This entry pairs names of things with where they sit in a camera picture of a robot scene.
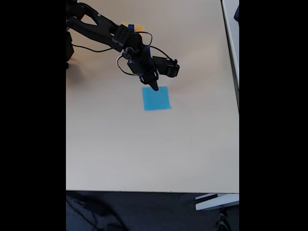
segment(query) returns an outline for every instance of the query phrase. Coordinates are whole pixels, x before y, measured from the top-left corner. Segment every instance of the dark carpet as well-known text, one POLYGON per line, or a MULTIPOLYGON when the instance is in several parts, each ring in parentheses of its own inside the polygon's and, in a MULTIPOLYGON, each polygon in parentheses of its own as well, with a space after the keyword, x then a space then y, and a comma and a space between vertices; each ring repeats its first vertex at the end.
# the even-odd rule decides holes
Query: dark carpet
MULTIPOLYGON (((200 193, 154 192, 79 192, 104 201, 119 214, 129 231, 214 231, 219 210, 195 210, 195 197, 200 193)), ((91 212, 84 210, 70 197, 69 202, 94 223, 91 212)), ((227 207, 232 231, 239 230, 239 205, 227 207)), ((119 223, 113 216, 99 217, 97 227, 119 223)), ((79 214, 66 203, 67 231, 94 231, 79 214)))

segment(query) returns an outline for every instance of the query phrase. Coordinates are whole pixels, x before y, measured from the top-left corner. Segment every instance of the black robotic arm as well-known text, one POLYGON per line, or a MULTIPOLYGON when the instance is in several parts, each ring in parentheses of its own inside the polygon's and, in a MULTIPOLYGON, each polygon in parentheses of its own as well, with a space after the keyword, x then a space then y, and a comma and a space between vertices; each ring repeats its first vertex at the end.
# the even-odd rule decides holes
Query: black robotic arm
MULTIPOLYGON (((138 75, 143 84, 149 84, 158 90, 158 73, 175 77, 180 66, 177 60, 153 56, 148 51, 148 45, 142 43, 139 33, 132 31, 124 25, 116 25, 105 18, 89 5, 77 3, 77 0, 66 0, 66 30, 72 28, 91 40, 110 46, 128 60, 128 66, 134 75, 138 75), (84 15, 93 19, 96 25, 86 24, 81 21, 84 15)), ((74 53, 72 38, 66 31, 66 61, 74 53)))

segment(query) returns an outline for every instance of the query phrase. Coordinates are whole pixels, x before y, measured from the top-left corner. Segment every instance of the blue part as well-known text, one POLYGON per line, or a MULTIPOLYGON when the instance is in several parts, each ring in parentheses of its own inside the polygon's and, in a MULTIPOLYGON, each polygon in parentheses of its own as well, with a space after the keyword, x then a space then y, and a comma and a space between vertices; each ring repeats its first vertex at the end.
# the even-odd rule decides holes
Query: blue part
POLYGON ((145 111, 171 109, 168 87, 159 87, 158 91, 142 88, 142 97, 145 111))
POLYGON ((129 27, 129 29, 132 29, 133 31, 135 31, 135 26, 134 26, 134 24, 129 24, 128 27, 129 27))

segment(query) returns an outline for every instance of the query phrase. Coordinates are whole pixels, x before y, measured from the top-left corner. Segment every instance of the table surface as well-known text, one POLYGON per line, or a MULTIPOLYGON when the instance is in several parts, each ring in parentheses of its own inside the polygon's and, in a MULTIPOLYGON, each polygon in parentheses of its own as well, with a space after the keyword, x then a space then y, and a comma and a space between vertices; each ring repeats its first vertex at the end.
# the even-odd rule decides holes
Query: table surface
MULTIPOLYGON (((239 112, 220 1, 83 2, 118 25, 143 25, 180 71, 158 81, 172 109, 144 111, 146 86, 117 68, 120 53, 75 48, 66 71, 66 189, 238 193, 239 112)), ((76 45, 108 48, 70 31, 76 45)))

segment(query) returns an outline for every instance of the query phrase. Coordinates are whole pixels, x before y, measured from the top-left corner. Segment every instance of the black cable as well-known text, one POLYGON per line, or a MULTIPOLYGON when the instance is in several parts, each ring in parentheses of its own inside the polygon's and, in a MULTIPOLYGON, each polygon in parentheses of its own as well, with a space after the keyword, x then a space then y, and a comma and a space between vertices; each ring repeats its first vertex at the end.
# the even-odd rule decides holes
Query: black cable
POLYGON ((127 74, 127 75, 129 75, 129 76, 137 76, 137 75, 135 75, 135 74, 131 74, 131 73, 128 73, 128 72, 126 72, 126 71, 123 71, 123 69, 122 69, 122 68, 120 67, 120 65, 119 65, 119 60, 120 60, 121 58, 123 58, 122 55, 119 56, 119 57, 116 59, 116 64, 117 64, 117 66, 120 68, 120 70, 121 70, 124 74, 127 74))
POLYGON ((135 31, 135 33, 139 33, 139 34, 148 34, 148 35, 151 35, 151 41, 150 41, 150 44, 147 45, 144 49, 147 49, 148 47, 150 47, 150 45, 152 44, 152 40, 153 40, 153 35, 149 32, 146 32, 146 31, 135 31))
POLYGON ((72 46, 74 46, 74 47, 81 47, 81 48, 87 49, 87 50, 92 51, 92 52, 97 52, 97 53, 105 52, 105 51, 109 51, 109 50, 113 49, 113 48, 108 48, 106 50, 96 51, 96 50, 92 50, 91 48, 88 48, 88 47, 78 46, 78 45, 74 45, 74 44, 72 44, 72 46))
POLYGON ((72 210, 74 210, 76 213, 78 213, 82 218, 84 218, 84 220, 89 223, 92 227, 96 228, 98 230, 98 228, 96 227, 96 225, 94 225, 91 221, 89 221, 88 219, 85 218, 85 216, 80 213, 77 209, 75 209, 71 203, 69 203, 69 201, 66 199, 66 202, 68 203, 68 205, 72 208, 72 210))
POLYGON ((95 226, 97 226, 97 218, 95 216, 95 214, 92 212, 92 216, 93 216, 93 220, 94 220, 94 223, 95 223, 95 226))
POLYGON ((157 48, 157 47, 154 47, 154 46, 150 46, 158 51, 160 51, 161 53, 163 53, 168 59, 170 59, 171 61, 173 61, 166 53, 164 53, 161 49, 157 48))

